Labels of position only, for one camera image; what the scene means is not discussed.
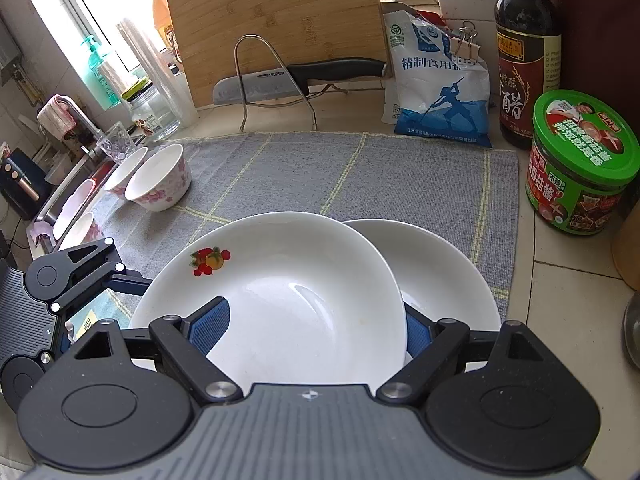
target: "knife handle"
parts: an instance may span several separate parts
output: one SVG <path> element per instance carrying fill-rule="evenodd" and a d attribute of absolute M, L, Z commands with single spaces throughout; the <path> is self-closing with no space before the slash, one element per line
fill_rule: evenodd
<path fill-rule="evenodd" d="M 344 81 L 354 77 L 385 75 L 386 63 L 369 57 L 341 57 L 313 63 L 300 63 L 287 66 L 304 93 L 309 95 L 308 81 Z"/>

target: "gray ribbed panel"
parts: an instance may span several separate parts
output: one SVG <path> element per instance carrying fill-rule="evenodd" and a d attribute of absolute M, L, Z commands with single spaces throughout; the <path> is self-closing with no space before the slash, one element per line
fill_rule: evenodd
<path fill-rule="evenodd" d="M 24 274 L 0 260 L 0 368 L 12 355 L 50 349 L 56 317 L 24 289 Z"/>
<path fill-rule="evenodd" d="M 258 385 L 247 400 L 212 406 L 180 446 L 155 462 L 101 479 L 488 480 L 444 453 L 417 414 L 372 400 L 362 386 Z M 91 476 L 41 466 L 24 480 Z M 587 480 L 573 468 L 545 480 Z"/>

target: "yellow logo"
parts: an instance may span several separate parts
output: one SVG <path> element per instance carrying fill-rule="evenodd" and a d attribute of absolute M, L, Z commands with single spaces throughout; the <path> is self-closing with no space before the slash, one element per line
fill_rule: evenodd
<path fill-rule="evenodd" d="M 524 61 L 524 41 L 508 38 L 498 32 L 498 48 L 507 56 Z"/>

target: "green logo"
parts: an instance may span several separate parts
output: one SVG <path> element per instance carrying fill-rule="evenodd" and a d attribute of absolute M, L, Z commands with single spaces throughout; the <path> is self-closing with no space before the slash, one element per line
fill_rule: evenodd
<path fill-rule="evenodd" d="M 389 43 L 391 44 L 391 48 L 404 45 L 404 34 L 402 33 L 402 27 L 400 27 L 400 25 L 398 25 L 397 23 L 391 25 Z"/>

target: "wooden cutting board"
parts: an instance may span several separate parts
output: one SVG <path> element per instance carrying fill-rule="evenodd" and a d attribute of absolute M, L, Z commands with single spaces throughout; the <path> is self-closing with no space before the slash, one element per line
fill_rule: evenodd
<path fill-rule="evenodd" d="M 268 40 L 286 64 L 338 57 L 388 61 L 380 0 L 167 0 L 197 107 L 212 104 L 219 80 L 236 74 L 234 45 L 244 34 Z M 239 48 L 242 73 L 278 62 L 258 40 Z"/>

